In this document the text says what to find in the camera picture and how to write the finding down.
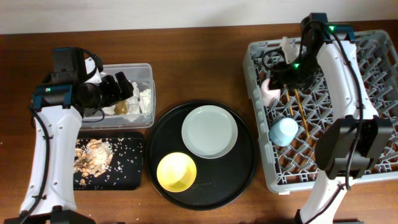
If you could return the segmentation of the grey round plate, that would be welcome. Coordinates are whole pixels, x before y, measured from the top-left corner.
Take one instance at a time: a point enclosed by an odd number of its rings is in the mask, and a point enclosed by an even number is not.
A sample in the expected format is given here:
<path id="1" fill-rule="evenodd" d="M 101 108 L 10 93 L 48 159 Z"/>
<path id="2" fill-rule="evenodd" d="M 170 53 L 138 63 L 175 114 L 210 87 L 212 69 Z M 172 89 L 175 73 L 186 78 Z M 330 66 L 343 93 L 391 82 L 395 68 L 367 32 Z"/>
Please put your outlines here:
<path id="1" fill-rule="evenodd" d="M 216 159 L 225 156 L 236 144 L 238 125 L 226 109 L 204 105 L 187 114 L 181 134 L 184 145 L 194 155 Z"/>

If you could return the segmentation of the small white tissue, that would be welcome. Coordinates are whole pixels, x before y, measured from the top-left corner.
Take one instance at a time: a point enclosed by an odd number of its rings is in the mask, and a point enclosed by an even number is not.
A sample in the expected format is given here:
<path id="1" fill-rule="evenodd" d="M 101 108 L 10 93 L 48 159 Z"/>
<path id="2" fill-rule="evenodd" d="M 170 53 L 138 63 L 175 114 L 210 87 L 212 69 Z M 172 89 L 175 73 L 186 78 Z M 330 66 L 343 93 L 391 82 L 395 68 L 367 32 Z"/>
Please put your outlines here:
<path id="1" fill-rule="evenodd" d="M 146 89 L 140 92 L 139 106 L 142 113 L 149 113 L 151 111 L 151 89 Z"/>

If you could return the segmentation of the pink cup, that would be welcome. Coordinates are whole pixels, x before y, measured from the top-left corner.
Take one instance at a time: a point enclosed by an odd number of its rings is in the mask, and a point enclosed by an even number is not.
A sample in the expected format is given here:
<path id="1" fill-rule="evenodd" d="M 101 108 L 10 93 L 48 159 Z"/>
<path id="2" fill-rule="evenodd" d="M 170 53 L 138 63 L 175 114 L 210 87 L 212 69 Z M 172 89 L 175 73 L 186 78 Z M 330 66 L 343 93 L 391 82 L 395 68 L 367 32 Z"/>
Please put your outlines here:
<path id="1" fill-rule="evenodd" d="M 269 79 L 265 79 L 261 84 L 261 93 L 263 105 L 268 107 L 280 98 L 280 89 L 270 90 L 269 89 Z"/>

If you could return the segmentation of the food scraps pile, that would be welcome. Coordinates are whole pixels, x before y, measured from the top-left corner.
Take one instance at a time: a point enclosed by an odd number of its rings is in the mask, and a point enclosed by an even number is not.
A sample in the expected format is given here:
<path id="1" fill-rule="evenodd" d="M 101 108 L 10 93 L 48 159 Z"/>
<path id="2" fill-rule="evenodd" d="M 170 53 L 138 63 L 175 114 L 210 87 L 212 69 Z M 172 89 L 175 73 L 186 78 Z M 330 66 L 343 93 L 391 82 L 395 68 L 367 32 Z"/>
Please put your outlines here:
<path id="1" fill-rule="evenodd" d="M 86 187 L 93 179 L 98 179 L 109 170 L 113 160 L 113 147 L 108 139 L 89 139 L 76 141 L 73 173 L 77 175 L 75 183 Z"/>

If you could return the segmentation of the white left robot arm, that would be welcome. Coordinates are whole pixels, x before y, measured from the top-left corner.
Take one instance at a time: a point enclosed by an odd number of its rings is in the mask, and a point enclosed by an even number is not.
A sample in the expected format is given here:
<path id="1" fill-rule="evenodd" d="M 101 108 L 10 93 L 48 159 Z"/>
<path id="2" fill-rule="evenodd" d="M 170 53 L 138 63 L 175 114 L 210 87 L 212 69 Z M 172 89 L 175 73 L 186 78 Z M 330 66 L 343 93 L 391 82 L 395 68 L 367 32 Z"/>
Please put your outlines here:
<path id="1" fill-rule="evenodd" d="M 20 214 L 5 223 L 94 223 L 76 212 L 73 192 L 75 142 L 83 117 L 132 96 L 123 72 L 100 82 L 73 75 L 36 87 L 29 111 L 35 121 L 35 151 Z"/>

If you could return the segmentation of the gold foil wrapper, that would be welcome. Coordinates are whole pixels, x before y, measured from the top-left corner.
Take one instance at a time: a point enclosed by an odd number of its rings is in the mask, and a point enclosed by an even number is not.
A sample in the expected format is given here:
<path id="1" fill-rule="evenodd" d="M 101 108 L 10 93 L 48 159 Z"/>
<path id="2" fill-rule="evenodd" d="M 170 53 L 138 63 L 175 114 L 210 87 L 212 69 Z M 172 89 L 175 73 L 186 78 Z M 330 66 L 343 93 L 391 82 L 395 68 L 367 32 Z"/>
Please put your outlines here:
<path id="1" fill-rule="evenodd" d="M 114 107 L 114 113 L 115 115 L 122 115 L 122 114 L 127 114 L 128 109 L 127 109 L 127 103 L 126 100 L 120 101 L 118 104 L 115 105 Z"/>

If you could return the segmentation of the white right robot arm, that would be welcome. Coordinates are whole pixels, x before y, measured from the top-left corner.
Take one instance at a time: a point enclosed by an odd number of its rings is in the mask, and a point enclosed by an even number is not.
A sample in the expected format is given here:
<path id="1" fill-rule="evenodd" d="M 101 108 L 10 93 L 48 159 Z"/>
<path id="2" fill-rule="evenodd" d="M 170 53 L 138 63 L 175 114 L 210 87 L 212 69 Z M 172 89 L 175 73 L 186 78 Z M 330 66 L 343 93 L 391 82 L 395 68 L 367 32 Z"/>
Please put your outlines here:
<path id="1" fill-rule="evenodd" d="M 275 49 L 284 60 L 269 68 L 269 88 L 304 90 L 317 72 L 324 76 L 333 123 L 316 143 L 318 175 L 295 222 L 333 223 L 345 194 L 376 165 L 394 127 L 391 119 L 379 117 L 366 92 L 353 27 L 312 12 L 301 21 L 300 30 L 299 47 Z"/>

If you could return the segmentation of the large white napkin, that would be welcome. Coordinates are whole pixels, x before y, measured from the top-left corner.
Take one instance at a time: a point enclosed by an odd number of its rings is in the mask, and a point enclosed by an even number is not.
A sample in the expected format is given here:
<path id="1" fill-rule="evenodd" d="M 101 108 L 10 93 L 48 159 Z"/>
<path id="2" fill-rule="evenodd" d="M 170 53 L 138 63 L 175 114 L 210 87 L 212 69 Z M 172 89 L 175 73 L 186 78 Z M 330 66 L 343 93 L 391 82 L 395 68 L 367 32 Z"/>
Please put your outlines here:
<path id="1" fill-rule="evenodd" d="M 126 99 L 128 112 L 127 112 L 127 114 L 122 114 L 122 115 L 126 115 L 126 119 L 129 122 L 135 121 L 138 117 L 140 117 L 140 113 L 141 113 L 140 106 L 139 106 L 140 91 L 137 87 L 136 82 L 132 82 L 132 85 L 134 87 L 133 96 Z M 105 108 L 103 108 L 103 111 L 105 112 L 106 115 L 113 116 L 113 115 L 115 115 L 114 107 L 115 107 L 115 105 L 110 106 L 110 107 L 105 107 Z"/>

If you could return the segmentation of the blue cup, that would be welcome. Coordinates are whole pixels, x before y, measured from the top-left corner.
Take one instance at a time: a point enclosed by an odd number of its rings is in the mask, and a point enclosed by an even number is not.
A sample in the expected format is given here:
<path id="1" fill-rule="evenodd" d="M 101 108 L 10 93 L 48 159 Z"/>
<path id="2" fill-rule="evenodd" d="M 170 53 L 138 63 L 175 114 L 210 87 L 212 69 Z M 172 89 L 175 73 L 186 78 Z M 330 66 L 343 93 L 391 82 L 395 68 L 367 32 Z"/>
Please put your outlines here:
<path id="1" fill-rule="evenodd" d="M 292 118 L 282 118 L 269 131 L 269 139 L 277 146 L 288 146 L 299 129 L 298 123 Z"/>

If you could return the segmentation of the yellow bowl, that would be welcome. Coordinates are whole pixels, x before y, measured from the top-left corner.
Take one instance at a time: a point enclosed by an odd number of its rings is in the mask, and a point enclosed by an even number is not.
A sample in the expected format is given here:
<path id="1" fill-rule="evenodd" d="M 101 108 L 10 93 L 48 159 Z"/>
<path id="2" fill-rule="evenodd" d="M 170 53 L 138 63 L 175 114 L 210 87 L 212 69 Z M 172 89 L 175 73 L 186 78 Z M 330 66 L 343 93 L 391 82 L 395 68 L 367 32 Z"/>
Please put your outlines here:
<path id="1" fill-rule="evenodd" d="M 156 177 L 160 186 L 169 192 L 183 192 L 194 183 L 197 167 L 193 159 L 182 152 L 173 152 L 161 159 Z"/>

